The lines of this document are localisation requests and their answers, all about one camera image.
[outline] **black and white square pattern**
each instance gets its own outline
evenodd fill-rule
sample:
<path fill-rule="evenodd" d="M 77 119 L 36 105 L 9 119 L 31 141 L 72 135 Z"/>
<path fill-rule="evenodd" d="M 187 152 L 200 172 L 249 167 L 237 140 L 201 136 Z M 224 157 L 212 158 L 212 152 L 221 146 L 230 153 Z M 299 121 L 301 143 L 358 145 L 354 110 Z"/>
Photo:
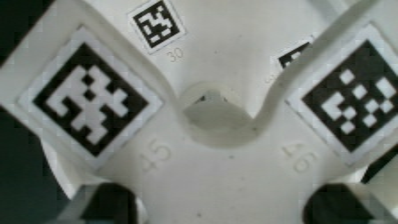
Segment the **black and white square pattern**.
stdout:
<path fill-rule="evenodd" d="M 22 105 L 95 159 L 116 152 L 162 102 L 82 28 L 22 96 Z"/>
<path fill-rule="evenodd" d="M 398 127 L 398 72 L 397 56 L 372 26 L 349 48 L 288 102 L 354 163 Z"/>
<path fill-rule="evenodd" d="M 178 14 L 168 0 L 152 1 L 128 14 L 150 53 L 185 35 Z"/>
<path fill-rule="evenodd" d="M 290 66 L 294 60 L 299 58 L 306 48 L 310 46 L 310 42 L 306 42 L 279 58 L 278 61 L 281 63 L 283 69 Z"/>

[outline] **number 46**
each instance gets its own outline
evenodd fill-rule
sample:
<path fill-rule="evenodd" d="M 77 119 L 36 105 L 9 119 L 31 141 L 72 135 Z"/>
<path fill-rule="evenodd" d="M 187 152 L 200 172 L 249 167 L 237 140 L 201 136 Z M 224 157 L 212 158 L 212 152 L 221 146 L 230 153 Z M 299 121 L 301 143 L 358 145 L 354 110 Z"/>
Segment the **number 46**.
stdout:
<path fill-rule="evenodd" d="M 283 147 L 283 152 L 288 158 L 294 160 L 294 170 L 297 173 L 304 173 L 310 168 L 311 164 L 319 160 L 319 156 L 313 152 L 306 152 L 303 149 L 303 144 L 294 144 Z"/>

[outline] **dark background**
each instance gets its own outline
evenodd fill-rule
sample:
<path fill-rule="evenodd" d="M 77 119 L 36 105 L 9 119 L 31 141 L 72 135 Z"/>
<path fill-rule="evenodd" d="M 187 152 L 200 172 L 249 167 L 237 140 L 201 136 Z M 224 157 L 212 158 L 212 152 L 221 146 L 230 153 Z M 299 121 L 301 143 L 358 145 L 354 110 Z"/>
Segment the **dark background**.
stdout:
<path fill-rule="evenodd" d="M 0 0 L 0 65 L 50 3 Z M 45 223 L 66 203 L 38 137 L 0 108 L 0 224 Z"/>

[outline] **printed number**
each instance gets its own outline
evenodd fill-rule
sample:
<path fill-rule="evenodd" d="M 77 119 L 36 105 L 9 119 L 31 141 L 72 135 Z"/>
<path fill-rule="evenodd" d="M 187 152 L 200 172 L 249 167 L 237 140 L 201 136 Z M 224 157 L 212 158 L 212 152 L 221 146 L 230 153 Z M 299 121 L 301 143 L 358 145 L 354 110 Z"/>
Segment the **printed number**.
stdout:
<path fill-rule="evenodd" d="M 150 142 L 150 150 L 146 154 L 141 154 L 144 165 L 144 171 L 150 172 L 153 169 L 159 169 L 162 163 L 171 159 L 173 153 L 171 148 L 166 144 L 159 143 L 159 140 L 153 139 Z"/>
<path fill-rule="evenodd" d="M 294 162 L 294 170 L 297 173 L 304 173 L 311 169 L 313 163 L 319 161 L 319 156 L 313 152 L 308 152 L 303 144 L 294 144 L 283 147 L 285 155 Z"/>
<path fill-rule="evenodd" d="M 182 50 L 182 48 L 176 48 L 175 51 L 169 51 L 168 52 L 168 56 L 169 56 L 171 62 L 176 62 L 178 59 L 184 58 L 184 50 Z"/>

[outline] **white plastic part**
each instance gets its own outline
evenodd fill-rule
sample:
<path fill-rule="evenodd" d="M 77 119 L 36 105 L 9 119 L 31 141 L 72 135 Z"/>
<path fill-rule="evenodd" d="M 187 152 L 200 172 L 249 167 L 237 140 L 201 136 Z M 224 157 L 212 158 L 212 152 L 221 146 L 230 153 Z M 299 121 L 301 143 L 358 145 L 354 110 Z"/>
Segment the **white plastic part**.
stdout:
<path fill-rule="evenodd" d="M 150 223 L 303 223 L 313 191 L 370 164 L 390 150 L 383 145 L 397 143 L 398 133 L 393 130 L 349 166 L 287 100 L 370 23 L 397 49 L 397 1 L 363 0 L 327 29 L 343 8 L 326 16 L 320 3 L 311 1 L 173 0 L 187 34 L 153 54 L 128 18 L 146 2 L 88 2 L 98 13 L 82 2 L 57 1 L 0 71 L 0 87 L 9 92 L 2 103 L 54 146 L 47 150 L 59 153 L 54 158 L 63 158 L 63 185 L 70 181 L 75 187 L 86 181 L 73 178 L 82 171 L 123 184 L 143 199 Z M 98 171 L 68 143 L 57 144 L 64 140 L 17 105 L 82 23 L 164 100 L 160 111 Z M 324 34 L 313 49 L 279 77 L 272 59 L 315 33 Z M 237 99 L 223 109 L 233 107 L 249 114 L 242 127 L 231 126 L 221 132 L 200 127 L 203 123 L 192 124 L 184 112 L 194 110 L 187 104 L 192 97 L 187 100 L 184 94 L 203 83 L 219 90 L 219 99 L 224 95 Z"/>

